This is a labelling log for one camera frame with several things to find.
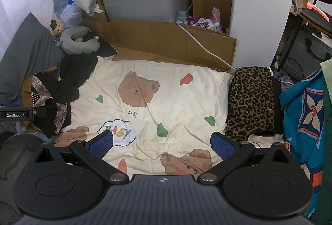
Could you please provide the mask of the black shorts with bear print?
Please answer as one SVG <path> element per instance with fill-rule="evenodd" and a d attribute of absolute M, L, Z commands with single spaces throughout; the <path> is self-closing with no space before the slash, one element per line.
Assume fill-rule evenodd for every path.
<path fill-rule="evenodd" d="M 57 102 L 59 83 L 52 73 L 46 71 L 24 81 L 21 89 L 23 106 L 45 109 L 43 116 L 20 122 L 27 131 L 40 131 L 51 138 L 71 124 L 70 104 Z"/>

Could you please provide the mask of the leopard print cushion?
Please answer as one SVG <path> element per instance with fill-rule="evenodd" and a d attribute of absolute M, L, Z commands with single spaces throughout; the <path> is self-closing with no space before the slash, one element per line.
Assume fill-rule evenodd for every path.
<path fill-rule="evenodd" d="M 225 135 L 241 142 L 251 135 L 282 134 L 280 94 L 280 83 L 273 78 L 269 68 L 237 68 L 229 86 Z"/>

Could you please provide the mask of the cream bear print blanket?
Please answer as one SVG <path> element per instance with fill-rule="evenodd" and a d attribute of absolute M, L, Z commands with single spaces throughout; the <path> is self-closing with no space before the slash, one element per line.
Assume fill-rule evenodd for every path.
<path fill-rule="evenodd" d="M 56 146 L 108 131 L 104 161 L 123 173 L 197 177 L 221 162 L 210 138 L 226 129 L 231 81 L 207 67 L 100 58 Z"/>

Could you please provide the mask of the black garment pile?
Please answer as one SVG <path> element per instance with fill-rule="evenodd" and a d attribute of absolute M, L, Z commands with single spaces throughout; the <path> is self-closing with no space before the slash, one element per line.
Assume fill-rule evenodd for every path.
<path fill-rule="evenodd" d="M 101 39 L 96 52 L 89 54 L 66 55 L 60 63 L 59 83 L 56 83 L 55 93 L 52 94 L 56 103 L 71 103 L 79 98 L 79 87 L 90 77 L 98 62 L 98 57 L 113 57 L 117 51 L 112 45 Z"/>

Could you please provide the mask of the teal patterned cloth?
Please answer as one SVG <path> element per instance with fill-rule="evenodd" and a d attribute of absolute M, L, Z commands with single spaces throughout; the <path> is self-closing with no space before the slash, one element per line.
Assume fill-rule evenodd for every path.
<path fill-rule="evenodd" d="M 310 219 L 318 203 L 325 159 L 325 116 L 323 72 L 318 69 L 280 94 L 284 109 L 284 135 L 290 152 L 313 187 L 313 197 L 305 217 Z"/>

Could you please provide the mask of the grey neck pillow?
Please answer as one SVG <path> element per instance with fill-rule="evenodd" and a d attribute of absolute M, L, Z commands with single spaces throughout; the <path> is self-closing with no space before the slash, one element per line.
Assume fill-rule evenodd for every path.
<path fill-rule="evenodd" d="M 79 55 L 82 53 L 90 54 L 100 48 L 99 37 L 94 36 L 87 41 L 83 38 L 91 30 L 85 26 L 76 26 L 67 28 L 60 36 L 57 47 L 61 47 L 67 55 Z"/>

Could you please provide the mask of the small plush doll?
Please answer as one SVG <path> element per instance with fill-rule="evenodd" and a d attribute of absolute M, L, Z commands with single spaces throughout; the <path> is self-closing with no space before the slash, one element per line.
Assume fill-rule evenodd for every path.
<path fill-rule="evenodd" d="M 52 29 L 52 32 L 54 36 L 61 35 L 65 29 L 65 25 L 61 20 L 51 20 L 50 27 Z"/>

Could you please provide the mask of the brown cardboard sheet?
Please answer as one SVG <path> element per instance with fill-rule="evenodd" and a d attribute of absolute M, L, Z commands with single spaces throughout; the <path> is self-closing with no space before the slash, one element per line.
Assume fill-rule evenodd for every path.
<path fill-rule="evenodd" d="M 236 39 L 220 32 L 176 23 L 82 21 L 117 50 L 116 60 L 151 60 L 233 69 Z"/>

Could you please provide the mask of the purple snack bag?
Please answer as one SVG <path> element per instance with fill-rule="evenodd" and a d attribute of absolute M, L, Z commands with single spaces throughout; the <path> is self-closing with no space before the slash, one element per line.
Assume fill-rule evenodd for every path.
<path fill-rule="evenodd" d="M 186 23 L 190 26 L 196 26 L 217 32 L 222 32 L 220 10 L 216 7 L 212 9 L 212 14 L 210 18 L 188 18 Z"/>

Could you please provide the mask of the teal cup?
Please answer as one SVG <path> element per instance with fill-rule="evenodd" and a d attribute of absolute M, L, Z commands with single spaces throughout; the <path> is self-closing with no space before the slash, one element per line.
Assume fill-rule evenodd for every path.
<path fill-rule="evenodd" d="M 184 23 L 187 21 L 187 13 L 185 10 L 180 10 L 178 12 L 176 23 Z"/>

